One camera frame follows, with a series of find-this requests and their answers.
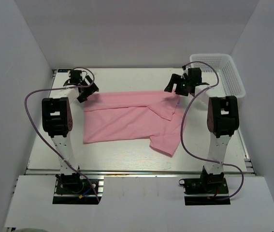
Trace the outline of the pink t shirt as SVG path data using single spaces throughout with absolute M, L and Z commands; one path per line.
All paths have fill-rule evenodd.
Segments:
M 180 143 L 180 96 L 164 91 L 97 93 L 84 104 L 83 143 L 149 139 L 172 157 Z

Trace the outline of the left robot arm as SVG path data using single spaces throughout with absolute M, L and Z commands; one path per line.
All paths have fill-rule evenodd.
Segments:
M 85 79 L 68 80 L 64 89 L 56 90 L 53 97 L 42 100 L 43 130 L 61 155 L 58 159 L 60 173 L 63 175 L 72 175 L 79 168 L 71 144 L 73 121 L 70 104 L 75 100 L 83 103 L 96 91 L 99 88 L 87 75 Z

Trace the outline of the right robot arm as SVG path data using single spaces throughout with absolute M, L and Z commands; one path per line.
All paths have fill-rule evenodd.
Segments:
M 187 68 L 182 75 L 172 74 L 165 92 L 175 90 L 181 96 L 192 95 L 208 106 L 207 128 L 210 132 L 208 158 L 203 159 L 203 172 L 220 175 L 228 143 L 239 128 L 238 101 L 235 96 L 218 97 L 209 83 L 202 81 L 200 68 Z

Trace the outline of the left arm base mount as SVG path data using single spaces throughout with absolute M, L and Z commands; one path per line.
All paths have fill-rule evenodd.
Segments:
M 98 205 L 102 197 L 102 180 L 86 180 L 77 173 L 56 174 L 52 204 Z

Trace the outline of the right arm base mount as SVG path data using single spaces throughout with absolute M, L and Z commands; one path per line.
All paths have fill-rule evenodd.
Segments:
M 186 206 L 230 205 L 229 189 L 223 173 L 209 174 L 205 169 L 199 178 L 179 180 L 184 188 Z

